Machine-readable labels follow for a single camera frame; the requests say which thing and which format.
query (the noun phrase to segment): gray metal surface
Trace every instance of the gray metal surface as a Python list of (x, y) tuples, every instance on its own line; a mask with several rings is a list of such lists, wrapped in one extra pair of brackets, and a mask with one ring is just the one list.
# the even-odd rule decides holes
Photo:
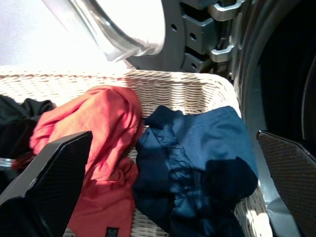
[(237, 0), (235, 4), (230, 6), (221, 6), (215, 3), (208, 7), (208, 12), (216, 21), (232, 20), (240, 12), (240, 8), (245, 1), (246, 0)]
[(238, 0), (235, 5), (227, 7), (221, 7), (216, 3), (208, 8), (208, 12), (214, 19), (217, 20), (217, 18), (219, 18), (221, 21), (231, 20), (233, 22), (228, 46), (223, 49), (215, 48), (209, 52), (209, 56), (214, 62), (220, 63), (229, 61), (233, 55), (236, 54), (237, 50), (234, 48), (237, 39), (240, 37), (241, 24), (249, 6), (248, 4), (243, 4), (246, 1), (247, 0)]

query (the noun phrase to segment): navy blue shirt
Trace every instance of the navy blue shirt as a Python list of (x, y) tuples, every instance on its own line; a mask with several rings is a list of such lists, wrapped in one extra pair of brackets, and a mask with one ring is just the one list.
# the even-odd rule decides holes
[(160, 106), (136, 149), (136, 207), (172, 237), (242, 237), (233, 209), (257, 187), (247, 129), (232, 107)]

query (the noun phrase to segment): laundry basket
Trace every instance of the laundry basket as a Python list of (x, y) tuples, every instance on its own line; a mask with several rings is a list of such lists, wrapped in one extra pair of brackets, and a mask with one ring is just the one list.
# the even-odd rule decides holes
[[(216, 75), (138, 70), (116, 74), (0, 70), (0, 94), (10, 96), (17, 102), (23, 102), (26, 98), (39, 101), (48, 99), (60, 106), (84, 94), (89, 88), (104, 84), (132, 88), (142, 104), (144, 117), (152, 114), (159, 105), (182, 110), (184, 114), (197, 114), (229, 105), (240, 115), (233, 86)], [(129, 154), (133, 160), (136, 155), (135, 150)], [(235, 216), (246, 237), (272, 236), (259, 185), (250, 197), (237, 205)], [(131, 235), (168, 236), (138, 210), (134, 214)]]

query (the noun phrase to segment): red cloth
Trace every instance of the red cloth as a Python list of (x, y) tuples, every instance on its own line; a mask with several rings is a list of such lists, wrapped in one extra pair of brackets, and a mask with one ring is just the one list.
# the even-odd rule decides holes
[(118, 237), (130, 236), (138, 172), (124, 155), (141, 136), (142, 124), (136, 93), (115, 86), (94, 87), (40, 117), (30, 141), (35, 154), (60, 137), (93, 134), (82, 192), (68, 225), (78, 237), (105, 237), (107, 228), (119, 228)]

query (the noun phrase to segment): laundry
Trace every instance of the laundry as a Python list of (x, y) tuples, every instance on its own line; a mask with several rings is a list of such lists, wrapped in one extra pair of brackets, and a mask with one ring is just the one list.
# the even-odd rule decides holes
[(123, 87), (94, 87), (43, 114), (30, 145), (38, 154), (47, 143), (82, 131), (92, 131), (93, 140), (68, 227), (79, 237), (105, 237), (109, 230), (115, 230), (117, 237), (130, 236), (135, 209), (132, 185), (138, 172), (125, 154), (143, 132), (136, 93)]
[(22, 104), (18, 104), (10, 97), (0, 95), (0, 124), (20, 119), (38, 121), (41, 114), (53, 108), (49, 100), (39, 102), (28, 98)]
[(36, 124), (27, 118), (0, 124), (0, 157), (16, 159), (30, 152), (30, 137)]
[(243, 121), (232, 107), (183, 115), (160, 106), (136, 150), (136, 207), (171, 237), (243, 237), (233, 209), (257, 187)]

